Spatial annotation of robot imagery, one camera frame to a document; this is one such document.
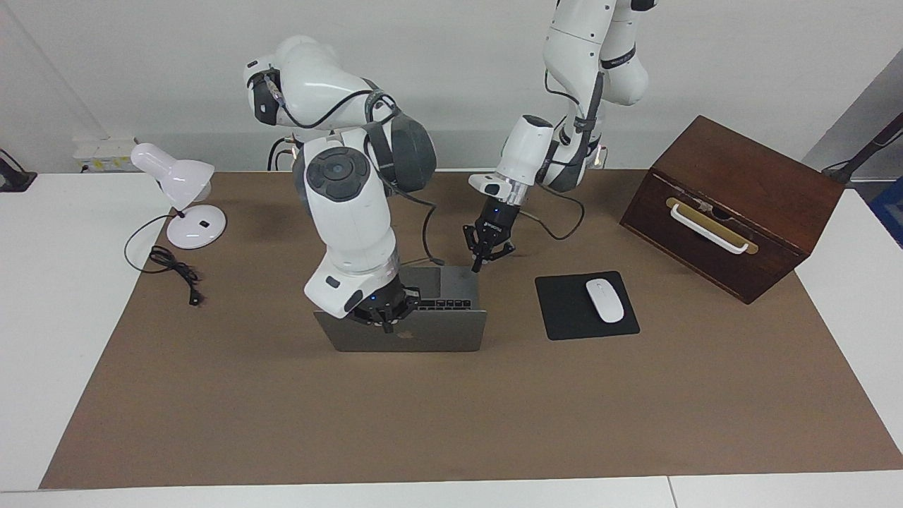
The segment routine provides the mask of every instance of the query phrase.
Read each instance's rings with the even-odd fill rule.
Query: table
[[[896,506],[903,472],[448,484],[184,487],[30,493],[125,306],[125,238],[167,203],[144,174],[42,175],[0,195],[0,507],[266,504],[395,506]],[[159,228],[133,242],[136,259]],[[891,436],[903,440],[903,250],[847,191],[797,269]]]

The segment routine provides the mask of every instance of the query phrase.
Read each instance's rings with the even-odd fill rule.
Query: laptop
[[[439,353],[478,351],[486,326],[479,308],[477,274],[470,267],[402,267],[405,286],[420,288],[420,304],[395,325],[336,319],[321,310],[314,316],[332,346],[342,352]]]

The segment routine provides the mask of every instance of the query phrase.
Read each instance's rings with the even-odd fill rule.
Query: lamp shade
[[[176,160],[151,143],[142,143],[132,149],[132,164],[151,175],[160,183],[163,194],[172,207],[184,210],[201,193],[209,193],[209,181],[213,166],[201,161]]]

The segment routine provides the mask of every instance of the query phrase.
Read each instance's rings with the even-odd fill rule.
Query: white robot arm
[[[296,147],[295,185],[326,244],[304,294],[339,319],[392,331],[418,298],[398,276],[385,188],[407,193],[426,186],[436,167],[429,135],[310,37],[287,39],[275,54],[252,61],[245,80],[263,123],[344,129]]]
[[[649,77],[637,57],[640,15],[656,0],[561,0],[545,38],[545,67],[569,103],[553,127],[524,116],[515,124],[494,174],[475,174],[470,185],[489,196],[472,226],[464,226],[473,271],[514,251],[511,228],[534,183],[567,192],[583,178],[597,147],[602,101],[630,106],[642,99]]]

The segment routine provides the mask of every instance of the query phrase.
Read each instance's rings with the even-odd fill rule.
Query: brown table mat
[[[641,172],[589,175],[565,242],[524,218],[480,273],[478,353],[336,353],[303,284],[324,247],[289,174],[217,174],[223,237],[138,279],[41,488],[368,483],[903,468],[795,275],[752,306],[618,225]],[[534,189],[564,231],[577,211]],[[440,174],[433,251],[469,265],[483,198]],[[403,259],[425,209],[393,198]],[[166,244],[164,236],[160,242]],[[617,270],[639,335],[545,338],[537,276]]]

